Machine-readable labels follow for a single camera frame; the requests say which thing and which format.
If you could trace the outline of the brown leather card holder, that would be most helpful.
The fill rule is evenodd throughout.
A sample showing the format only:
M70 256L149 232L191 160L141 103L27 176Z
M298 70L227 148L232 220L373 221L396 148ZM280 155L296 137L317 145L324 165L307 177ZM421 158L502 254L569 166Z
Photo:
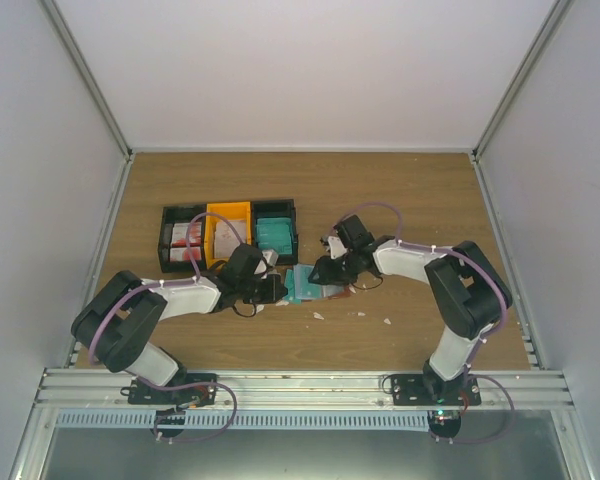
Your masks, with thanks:
M348 287L311 283L309 275L312 271L313 266L306 264L297 264L286 270L284 286L287 289L287 295L283 298L284 301L290 304L300 304L309 301L347 298L352 294Z

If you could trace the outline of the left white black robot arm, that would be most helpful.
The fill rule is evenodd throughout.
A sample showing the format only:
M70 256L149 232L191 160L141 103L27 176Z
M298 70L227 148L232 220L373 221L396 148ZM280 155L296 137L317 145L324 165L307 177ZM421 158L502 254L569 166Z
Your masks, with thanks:
M88 349L88 360L112 373L127 372L151 387L165 404L183 398L187 370L150 343L159 322L188 314L209 315L238 303L252 308L275 304L288 294L275 269L277 254L240 244L227 261L174 280L142 279L120 271L74 319L71 334Z

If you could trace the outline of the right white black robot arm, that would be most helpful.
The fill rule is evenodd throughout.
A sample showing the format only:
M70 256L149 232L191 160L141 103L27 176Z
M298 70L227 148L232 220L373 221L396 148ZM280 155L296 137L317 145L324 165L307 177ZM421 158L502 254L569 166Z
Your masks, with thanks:
M382 280L399 276L427 284L444 323L433 354L423 366L423 393L444 405L467 378L479 346L506 321L512 295L479 246L409 243L396 236L375 238L359 217L350 215L322 239L320 257L308 281L349 286L363 273Z

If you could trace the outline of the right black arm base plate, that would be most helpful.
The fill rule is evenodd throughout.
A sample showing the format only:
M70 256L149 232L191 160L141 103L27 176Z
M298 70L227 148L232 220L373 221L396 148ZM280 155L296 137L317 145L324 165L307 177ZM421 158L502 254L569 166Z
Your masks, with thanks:
M394 373L380 380L380 388L395 406L462 407L482 404L476 380L460 375L451 381L434 380L425 374Z

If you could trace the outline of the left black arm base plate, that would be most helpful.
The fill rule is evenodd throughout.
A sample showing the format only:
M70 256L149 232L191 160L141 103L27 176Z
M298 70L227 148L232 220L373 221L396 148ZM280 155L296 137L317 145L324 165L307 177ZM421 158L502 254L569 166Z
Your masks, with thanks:
M218 376L214 373L186 373L174 378L167 386L170 390L150 387L137 379L120 389L120 394L131 405L163 405L202 407L213 405Z

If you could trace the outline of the teal white credit card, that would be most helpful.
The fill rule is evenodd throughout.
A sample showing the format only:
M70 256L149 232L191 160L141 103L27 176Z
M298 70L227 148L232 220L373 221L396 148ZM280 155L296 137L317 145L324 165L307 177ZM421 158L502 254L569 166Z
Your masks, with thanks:
M316 285L314 292L316 300L338 298L346 294L345 288L337 285Z

